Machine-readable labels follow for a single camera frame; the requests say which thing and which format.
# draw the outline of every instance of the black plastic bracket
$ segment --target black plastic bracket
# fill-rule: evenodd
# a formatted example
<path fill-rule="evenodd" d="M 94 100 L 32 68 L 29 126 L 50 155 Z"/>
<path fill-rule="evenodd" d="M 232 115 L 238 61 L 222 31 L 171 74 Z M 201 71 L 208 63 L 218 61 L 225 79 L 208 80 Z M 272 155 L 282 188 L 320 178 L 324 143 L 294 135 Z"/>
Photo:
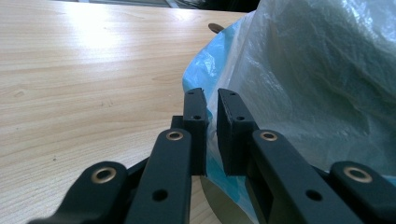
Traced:
<path fill-rule="evenodd" d="M 29 223 L 117 223 L 129 192 L 126 168 L 112 161 L 99 162 L 81 174 L 52 217 Z"/>
<path fill-rule="evenodd" d="M 188 132 L 170 129 L 160 133 L 124 223 L 188 223 L 190 157 Z"/>
<path fill-rule="evenodd" d="M 250 135 L 258 129 L 239 94 L 219 89 L 217 133 L 226 175 L 246 174 Z"/>
<path fill-rule="evenodd" d="M 280 133 L 258 130 L 250 152 L 261 175 L 247 174 L 247 191 L 256 214 L 269 206 L 262 223 L 361 223 L 343 200 Z M 265 182 L 272 201 L 253 186 Z"/>
<path fill-rule="evenodd" d="M 184 94 L 183 116 L 173 116 L 171 128 L 180 128 L 192 136 L 191 175 L 206 175 L 206 99 L 201 88 Z"/>
<path fill-rule="evenodd" d="M 396 223 L 396 190 L 373 169 L 340 161 L 332 165 L 329 180 L 365 223 Z"/>

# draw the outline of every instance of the wood grain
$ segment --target wood grain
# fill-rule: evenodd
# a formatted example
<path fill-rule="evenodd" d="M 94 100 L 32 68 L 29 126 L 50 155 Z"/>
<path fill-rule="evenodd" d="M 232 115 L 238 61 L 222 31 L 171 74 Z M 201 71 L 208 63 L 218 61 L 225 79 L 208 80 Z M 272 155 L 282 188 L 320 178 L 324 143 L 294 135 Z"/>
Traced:
<path fill-rule="evenodd" d="M 184 69 L 243 14 L 0 2 L 0 223 L 51 215 L 99 161 L 130 167 L 182 114 Z M 216 223 L 194 178 L 191 223 Z"/>

